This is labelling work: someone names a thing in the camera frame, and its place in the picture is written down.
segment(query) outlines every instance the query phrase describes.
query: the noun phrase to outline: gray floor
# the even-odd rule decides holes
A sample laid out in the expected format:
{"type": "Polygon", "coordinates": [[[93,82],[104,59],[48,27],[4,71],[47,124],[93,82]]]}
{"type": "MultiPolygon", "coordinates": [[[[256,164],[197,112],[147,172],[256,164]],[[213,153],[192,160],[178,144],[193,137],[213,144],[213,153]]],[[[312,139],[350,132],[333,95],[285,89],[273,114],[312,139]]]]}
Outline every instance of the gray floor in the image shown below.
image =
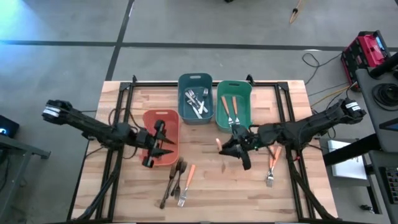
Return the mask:
{"type": "MultiPolygon", "coordinates": [[[[0,1],[0,40],[116,42],[128,0],[0,1]]],[[[393,0],[305,2],[289,25],[295,0],[136,0],[125,42],[221,43],[347,46],[361,30],[380,29],[389,47],[398,47],[398,7],[393,0]]],[[[18,140],[52,151],[33,159],[15,206],[28,223],[66,219],[87,145],[80,132],[42,121],[48,99],[72,102],[79,110],[95,110],[114,47],[0,45],[0,114],[21,124],[18,140]]],[[[298,50],[219,50],[122,48],[113,80],[176,80],[183,73],[206,72],[215,80],[307,80],[313,68],[298,50]]],[[[312,52],[320,62],[339,52],[312,52]]],[[[319,69],[308,94],[347,82],[340,61],[319,69]]],[[[310,97],[314,103],[333,90],[310,97]]],[[[359,93],[350,92],[365,108],[359,93]]],[[[326,107],[328,101],[314,106],[326,107]]],[[[338,138],[373,133],[367,116],[353,126],[337,126],[338,138]]],[[[389,223],[358,205],[369,204],[364,187],[332,183],[340,218],[389,223]]],[[[13,213],[17,220],[20,214],[13,213]]]]}

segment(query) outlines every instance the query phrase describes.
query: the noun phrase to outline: butcher block tabletop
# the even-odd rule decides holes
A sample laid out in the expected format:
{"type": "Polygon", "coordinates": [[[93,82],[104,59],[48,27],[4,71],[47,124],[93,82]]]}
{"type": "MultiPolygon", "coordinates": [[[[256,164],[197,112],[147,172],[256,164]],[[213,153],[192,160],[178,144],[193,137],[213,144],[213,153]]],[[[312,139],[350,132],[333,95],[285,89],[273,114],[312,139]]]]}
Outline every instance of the butcher block tabletop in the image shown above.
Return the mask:
{"type": "MultiPolygon", "coordinates": [[[[301,80],[287,82],[295,119],[300,120],[311,116],[304,82],[301,80]]],[[[95,116],[97,120],[108,123],[109,113],[116,106],[119,85],[120,82],[104,82],[95,116]]],[[[289,120],[284,93],[281,92],[281,94],[285,117],[289,120]]],[[[213,97],[213,101],[216,102],[216,87],[213,88],[213,97]]],[[[177,87],[135,87],[132,98],[131,112],[139,125],[144,124],[142,115],[147,110],[178,111],[177,87]]],[[[254,124],[280,122],[274,88],[253,87],[251,107],[254,124]]],[[[245,171],[241,160],[218,154],[215,138],[225,142],[230,136],[218,131],[214,117],[209,124],[199,126],[186,125],[180,119],[179,151],[180,156],[188,162],[187,171],[182,175],[182,188],[185,188],[190,166],[196,165],[183,208],[177,206],[177,201],[173,197],[167,200],[163,210],[159,208],[169,181],[170,166],[153,169],[142,166],[138,156],[141,154],[140,149],[137,156],[132,159],[123,159],[113,221],[296,222],[297,214],[285,149],[283,148],[275,166],[274,184],[273,188],[270,188],[265,182],[269,167],[267,150],[249,152],[252,167],[245,171]]],[[[319,145],[319,142],[313,140],[312,144],[319,145]]],[[[99,147],[98,142],[92,141],[87,153],[99,147]]],[[[99,192],[106,151],[107,149],[102,149],[85,159],[72,218],[79,217],[99,192]]],[[[126,146],[124,157],[129,157],[133,152],[133,147],[126,146]]],[[[303,151],[303,157],[312,192],[327,211],[337,217],[322,152],[319,149],[307,147],[303,151]]],[[[308,217],[304,193],[300,187],[298,188],[304,217],[308,217]]],[[[108,212],[109,195],[110,190],[104,203],[104,217],[108,212]]]]}

